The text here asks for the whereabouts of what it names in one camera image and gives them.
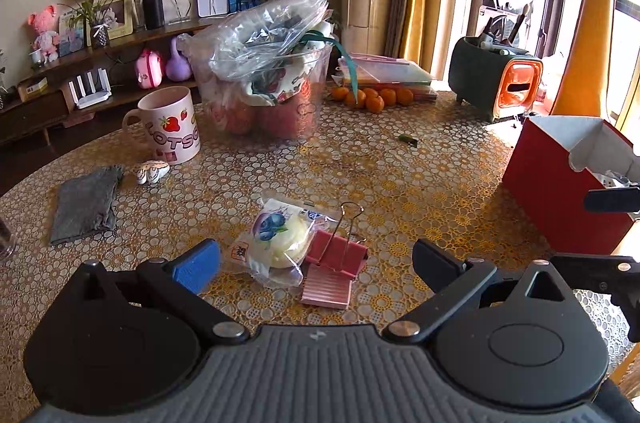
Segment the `white green snack bag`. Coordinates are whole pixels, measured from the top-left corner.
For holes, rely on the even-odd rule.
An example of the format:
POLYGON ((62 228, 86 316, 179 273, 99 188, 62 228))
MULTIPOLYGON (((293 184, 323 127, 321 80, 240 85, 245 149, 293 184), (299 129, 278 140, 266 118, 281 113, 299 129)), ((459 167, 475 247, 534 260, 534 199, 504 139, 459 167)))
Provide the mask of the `white green snack bag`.
POLYGON ((629 180, 627 176, 620 175, 619 172, 613 172, 611 169, 607 170, 604 174, 596 172, 594 175, 606 189, 629 188, 634 186, 634 182, 629 180))

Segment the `blueberry bun packet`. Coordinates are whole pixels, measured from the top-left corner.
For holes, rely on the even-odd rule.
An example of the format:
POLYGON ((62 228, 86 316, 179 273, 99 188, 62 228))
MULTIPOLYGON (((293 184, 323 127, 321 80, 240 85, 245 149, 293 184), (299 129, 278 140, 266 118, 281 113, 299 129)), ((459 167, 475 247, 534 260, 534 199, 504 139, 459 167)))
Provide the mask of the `blueberry bun packet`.
POLYGON ((303 263, 319 230, 337 224, 332 210, 284 195, 264 194, 247 228, 224 252, 230 273, 247 273, 263 287, 298 287, 303 263))

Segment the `small cartoon plush charm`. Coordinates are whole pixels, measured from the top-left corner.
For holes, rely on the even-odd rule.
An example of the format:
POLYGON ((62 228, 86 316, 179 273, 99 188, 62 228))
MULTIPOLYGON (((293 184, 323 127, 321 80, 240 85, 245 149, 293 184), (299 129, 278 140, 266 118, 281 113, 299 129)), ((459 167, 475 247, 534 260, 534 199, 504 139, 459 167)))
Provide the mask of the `small cartoon plush charm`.
POLYGON ((170 165, 163 161, 146 161, 136 169, 137 184, 155 184, 170 171, 170 165))

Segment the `pink binder clip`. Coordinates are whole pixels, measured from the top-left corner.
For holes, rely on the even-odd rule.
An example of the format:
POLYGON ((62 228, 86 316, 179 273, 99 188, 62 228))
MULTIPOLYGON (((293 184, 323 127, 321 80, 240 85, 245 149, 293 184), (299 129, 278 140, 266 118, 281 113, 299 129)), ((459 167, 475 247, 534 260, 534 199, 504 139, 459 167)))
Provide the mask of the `pink binder clip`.
POLYGON ((354 237, 355 221, 363 211, 356 202, 343 202, 334 227, 314 232, 306 263, 355 279, 368 259, 367 247, 354 237))

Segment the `small green object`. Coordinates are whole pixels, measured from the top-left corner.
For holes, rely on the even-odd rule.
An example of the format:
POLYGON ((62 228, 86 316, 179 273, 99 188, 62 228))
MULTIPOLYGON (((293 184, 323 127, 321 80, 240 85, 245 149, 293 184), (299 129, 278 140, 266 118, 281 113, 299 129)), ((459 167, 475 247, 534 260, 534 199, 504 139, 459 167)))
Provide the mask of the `small green object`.
POLYGON ((413 148, 419 146, 419 140, 409 135, 399 135, 398 140, 405 144, 408 144, 408 146, 413 146, 413 148))

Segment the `grey folded cloth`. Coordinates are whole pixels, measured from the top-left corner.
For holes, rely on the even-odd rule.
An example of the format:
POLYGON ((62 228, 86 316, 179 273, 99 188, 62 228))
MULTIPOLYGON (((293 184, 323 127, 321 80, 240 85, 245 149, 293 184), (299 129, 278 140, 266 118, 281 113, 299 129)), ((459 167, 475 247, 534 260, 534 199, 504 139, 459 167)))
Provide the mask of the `grey folded cloth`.
POLYGON ((111 165, 62 183, 58 187, 50 244, 113 231, 116 227, 113 203, 123 175, 122 165, 111 165))

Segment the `pink strawberry mug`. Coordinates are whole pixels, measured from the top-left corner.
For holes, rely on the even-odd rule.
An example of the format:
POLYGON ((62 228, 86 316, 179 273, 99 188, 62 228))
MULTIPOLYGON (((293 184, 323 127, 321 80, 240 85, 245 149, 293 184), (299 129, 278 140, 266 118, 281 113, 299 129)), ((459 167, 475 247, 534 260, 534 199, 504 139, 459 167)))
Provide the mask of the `pink strawberry mug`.
POLYGON ((122 119, 122 133, 137 149, 149 148, 155 160, 178 165, 192 160, 201 149, 201 135, 191 96, 186 86, 158 88, 146 94, 137 108, 122 119), (145 142, 134 138, 129 121, 138 120, 145 142))

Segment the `green orange tissue box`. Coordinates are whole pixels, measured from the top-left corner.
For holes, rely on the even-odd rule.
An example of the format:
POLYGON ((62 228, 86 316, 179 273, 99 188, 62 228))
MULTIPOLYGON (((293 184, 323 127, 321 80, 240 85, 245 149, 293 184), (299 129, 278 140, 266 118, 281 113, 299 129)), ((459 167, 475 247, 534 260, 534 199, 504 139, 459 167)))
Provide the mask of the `green orange tissue box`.
POLYGON ((526 52, 483 49, 476 37, 462 37, 452 50, 448 84, 458 103, 468 102, 493 122, 533 109, 543 71, 542 61, 526 52))

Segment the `glass bottle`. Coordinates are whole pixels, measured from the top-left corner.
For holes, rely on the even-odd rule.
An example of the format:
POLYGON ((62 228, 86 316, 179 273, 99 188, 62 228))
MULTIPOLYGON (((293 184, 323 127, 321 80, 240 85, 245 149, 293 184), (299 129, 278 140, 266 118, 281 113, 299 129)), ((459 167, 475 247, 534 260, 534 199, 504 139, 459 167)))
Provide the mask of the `glass bottle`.
POLYGON ((6 258, 9 258, 14 253, 15 247, 14 234, 4 220, 0 218, 0 261, 5 261, 6 258))

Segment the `orange tangerine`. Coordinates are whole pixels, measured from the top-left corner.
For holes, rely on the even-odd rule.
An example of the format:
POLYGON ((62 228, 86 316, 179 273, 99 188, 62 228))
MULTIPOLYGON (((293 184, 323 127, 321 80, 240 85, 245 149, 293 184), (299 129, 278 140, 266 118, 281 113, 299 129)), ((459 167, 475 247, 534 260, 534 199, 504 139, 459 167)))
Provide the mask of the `orange tangerine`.
POLYGON ((334 101, 344 101, 349 94, 347 87, 336 87, 331 91, 331 99, 334 101))
POLYGON ((409 106, 414 101, 413 92, 406 87, 396 89, 396 102, 402 106, 409 106))
POLYGON ((366 108, 371 113, 380 114, 385 108, 384 99, 379 94, 376 96, 369 94, 366 99, 366 108))
POLYGON ((366 106, 367 95, 363 90, 357 92, 349 91, 346 94, 344 103, 349 109, 362 109, 366 106))

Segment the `purple toy vase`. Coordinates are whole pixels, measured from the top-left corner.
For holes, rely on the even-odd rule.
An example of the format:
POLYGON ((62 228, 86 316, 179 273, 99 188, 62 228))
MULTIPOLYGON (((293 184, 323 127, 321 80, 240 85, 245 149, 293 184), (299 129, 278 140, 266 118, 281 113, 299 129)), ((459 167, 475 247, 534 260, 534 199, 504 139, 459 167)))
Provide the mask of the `purple toy vase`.
POLYGON ((192 76, 191 65, 186 57, 179 52, 177 37, 170 41, 170 56, 165 65, 166 76, 171 82, 185 82, 192 76))

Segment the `clear tub with plastic bag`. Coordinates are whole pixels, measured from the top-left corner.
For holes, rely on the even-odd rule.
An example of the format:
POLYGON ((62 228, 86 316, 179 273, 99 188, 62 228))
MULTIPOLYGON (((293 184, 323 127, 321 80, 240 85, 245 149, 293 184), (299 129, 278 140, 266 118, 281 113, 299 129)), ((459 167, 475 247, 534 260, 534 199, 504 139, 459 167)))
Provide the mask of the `clear tub with plastic bag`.
POLYGON ((357 65, 333 34, 328 0, 270 0, 190 36, 178 50, 214 127, 303 141, 317 129, 333 50, 357 92, 357 65))

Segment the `pink pig plush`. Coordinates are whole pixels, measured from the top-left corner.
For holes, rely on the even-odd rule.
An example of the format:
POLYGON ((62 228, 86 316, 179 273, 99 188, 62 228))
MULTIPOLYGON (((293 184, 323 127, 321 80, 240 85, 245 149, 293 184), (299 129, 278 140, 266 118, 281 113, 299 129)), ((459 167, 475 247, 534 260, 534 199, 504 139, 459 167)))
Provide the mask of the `pink pig plush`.
POLYGON ((32 46, 41 54, 42 62, 53 62, 58 58, 58 12, 55 5, 48 5, 37 13, 31 13, 27 24, 35 31, 36 38, 32 46))

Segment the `black speaker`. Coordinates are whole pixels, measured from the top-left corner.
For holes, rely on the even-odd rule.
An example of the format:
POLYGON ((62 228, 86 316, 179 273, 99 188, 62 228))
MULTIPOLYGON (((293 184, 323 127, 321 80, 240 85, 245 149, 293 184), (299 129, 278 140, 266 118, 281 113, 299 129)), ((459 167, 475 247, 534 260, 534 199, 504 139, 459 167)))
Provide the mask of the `black speaker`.
POLYGON ((148 31, 165 25, 163 0, 142 0, 144 26, 148 31))

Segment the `photo frame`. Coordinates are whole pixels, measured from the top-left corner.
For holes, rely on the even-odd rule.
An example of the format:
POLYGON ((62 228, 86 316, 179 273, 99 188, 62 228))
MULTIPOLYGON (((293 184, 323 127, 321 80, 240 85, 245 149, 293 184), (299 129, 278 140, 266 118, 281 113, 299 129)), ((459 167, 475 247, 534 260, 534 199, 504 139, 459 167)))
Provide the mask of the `photo frame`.
POLYGON ((134 32, 133 13, 133 0, 112 0, 103 7, 102 14, 109 39, 119 39, 134 32))

